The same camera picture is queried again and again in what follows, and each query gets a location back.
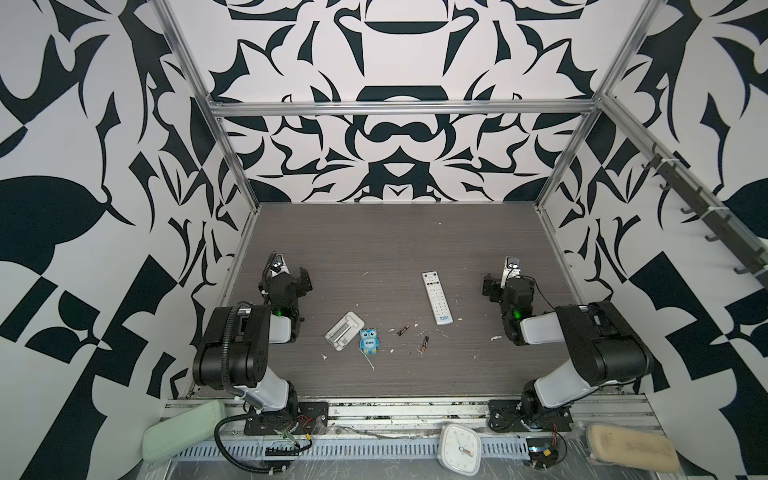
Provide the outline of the white remote control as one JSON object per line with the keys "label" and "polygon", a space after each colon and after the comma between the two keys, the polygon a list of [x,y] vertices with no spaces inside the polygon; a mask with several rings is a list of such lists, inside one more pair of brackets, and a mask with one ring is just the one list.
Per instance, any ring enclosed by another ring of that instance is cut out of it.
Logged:
{"label": "white remote control", "polygon": [[429,304],[435,323],[439,326],[449,325],[453,322],[453,316],[442,287],[441,280],[436,271],[421,274]]}

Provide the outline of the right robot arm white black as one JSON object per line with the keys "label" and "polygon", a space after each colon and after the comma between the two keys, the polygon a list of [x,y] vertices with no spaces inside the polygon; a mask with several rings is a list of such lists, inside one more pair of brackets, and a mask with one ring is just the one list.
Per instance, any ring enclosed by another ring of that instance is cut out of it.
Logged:
{"label": "right robot arm white black", "polygon": [[482,295],[500,307],[506,337],[517,346],[562,343],[569,359],[529,381],[512,408],[492,406],[489,427],[546,430],[558,426],[570,406],[605,386],[624,386],[650,374],[655,358],[609,301],[553,306],[535,315],[533,278],[485,275]]}

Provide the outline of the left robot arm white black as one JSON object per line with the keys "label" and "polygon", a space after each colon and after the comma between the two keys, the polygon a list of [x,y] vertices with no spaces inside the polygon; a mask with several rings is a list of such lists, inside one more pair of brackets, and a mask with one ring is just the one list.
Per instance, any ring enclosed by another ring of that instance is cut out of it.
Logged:
{"label": "left robot arm white black", "polygon": [[273,253],[258,289],[263,302],[217,307],[197,347],[194,384],[229,394],[258,413],[295,408],[293,385],[268,366],[269,347],[294,343],[304,317],[299,299],[312,291],[306,269],[293,275],[284,257]]}

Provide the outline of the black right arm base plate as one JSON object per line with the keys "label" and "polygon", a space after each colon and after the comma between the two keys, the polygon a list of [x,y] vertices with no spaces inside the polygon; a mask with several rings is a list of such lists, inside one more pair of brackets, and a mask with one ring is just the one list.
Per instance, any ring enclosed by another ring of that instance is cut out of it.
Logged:
{"label": "black right arm base plate", "polygon": [[488,402],[487,426],[497,433],[570,432],[572,416],[569,407],[548,409],[527,400],[494,399]]}

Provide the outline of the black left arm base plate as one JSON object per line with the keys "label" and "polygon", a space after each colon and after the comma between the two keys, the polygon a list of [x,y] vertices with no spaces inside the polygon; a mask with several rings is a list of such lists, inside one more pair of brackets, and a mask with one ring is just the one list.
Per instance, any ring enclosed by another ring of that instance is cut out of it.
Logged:
{"label": "black left arm base plate", "polygon": [[279,411],[253,414],[245,421],[246,436],[266,436],[281,431],[313,433],[327,425],[328,402],[301,401]]}

